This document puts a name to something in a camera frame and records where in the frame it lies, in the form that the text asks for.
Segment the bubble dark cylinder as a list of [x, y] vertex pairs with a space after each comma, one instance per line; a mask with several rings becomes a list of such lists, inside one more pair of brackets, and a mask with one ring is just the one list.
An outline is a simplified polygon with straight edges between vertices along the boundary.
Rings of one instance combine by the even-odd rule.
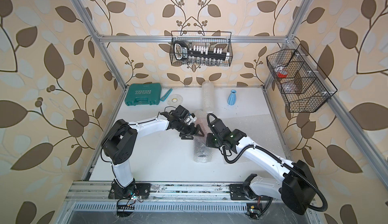
[[207, 119], [206, 119], [207, 114], [203, 110], [197, 110], [195, 112], [195, 116], [197, 117], [197, 120], [195, 121], [195, 123], [200, 125], [204, 133], [204, 137], [199, 137], [199, 136], [194, 137], [193, 160], [194, 162], [197, 162], [197, 163], [209, 163], [212, 161], [213, 150], [212, 148], [209, 148], [206, 146], [207, 134], [211, 133], [207, 125]]

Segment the light blue ribbed vase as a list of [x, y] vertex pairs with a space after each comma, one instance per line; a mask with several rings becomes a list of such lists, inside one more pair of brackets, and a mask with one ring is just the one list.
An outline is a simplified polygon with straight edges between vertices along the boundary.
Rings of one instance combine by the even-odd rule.
[[232, 89], [228, 97], [227, 104], [232, 106], [232, 105], [235, 105], [235, 103], [236, 103], [236, 90]]

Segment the clear bubble wrap sheet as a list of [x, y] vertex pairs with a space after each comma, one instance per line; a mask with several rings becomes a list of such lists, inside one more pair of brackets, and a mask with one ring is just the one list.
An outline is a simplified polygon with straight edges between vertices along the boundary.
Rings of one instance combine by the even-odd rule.
[[286, 158], [271, 115], [223, 118], [222, 121], [230, 130], [239, 129], [262, 147]]

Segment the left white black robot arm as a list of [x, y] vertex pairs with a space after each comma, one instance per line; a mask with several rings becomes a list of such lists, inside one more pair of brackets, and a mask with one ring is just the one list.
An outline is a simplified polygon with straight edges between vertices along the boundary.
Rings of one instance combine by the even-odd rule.
[[121, 119], [115, 122], [102, 143], [102, 153], [110, 160], [116, 184], [122, 190], [135, 184], [130, 170], [131, 157], [137, 139], [160, 131], [170, 129], [179, 132], [182, 140], [204, 137], [200, 125], [196, 125], [196, 116], [181, 105], [171, 110], [158, 113], [154, 118], [129, 123]]

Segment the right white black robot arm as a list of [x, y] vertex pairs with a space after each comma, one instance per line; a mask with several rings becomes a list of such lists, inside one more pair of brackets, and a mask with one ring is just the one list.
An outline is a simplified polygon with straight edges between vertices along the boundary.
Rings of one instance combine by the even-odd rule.
[[228, 164], [245, 157], [267, 171], [272, 178], [250, 174], [244, 182], [231, 188], [231, 198], [258, 200], [262, 196], [280, 199], [294, 213], [304, 215], [307, 209], [324, 212], [328, 203], [317, 187], [305, 162], [293, 162], [260, 146], [239, 129], [231, 131], [214, 114], [207, 115], [210, 133], [207, 146], [220, 150]]

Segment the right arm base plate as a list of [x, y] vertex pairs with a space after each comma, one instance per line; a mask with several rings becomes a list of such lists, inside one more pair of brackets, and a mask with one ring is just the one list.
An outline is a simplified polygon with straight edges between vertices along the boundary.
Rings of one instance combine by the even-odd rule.
[[229, 193], [231, 200], [257, 201], [259, 199], [259, 195], [256, 195], [250, 187], [243, 184], [230, 184]]

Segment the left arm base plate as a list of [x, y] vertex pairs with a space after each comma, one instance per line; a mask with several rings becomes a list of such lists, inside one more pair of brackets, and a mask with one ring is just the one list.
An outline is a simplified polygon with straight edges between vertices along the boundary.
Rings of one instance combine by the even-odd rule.
[[127, 187], [123, 188], [116, 182], [113, 182], [111, 185], [111, 190], [109, 191], [109, 199], [147, 199], [151, 192], [150, 183], [135, 183], [130, 184]]

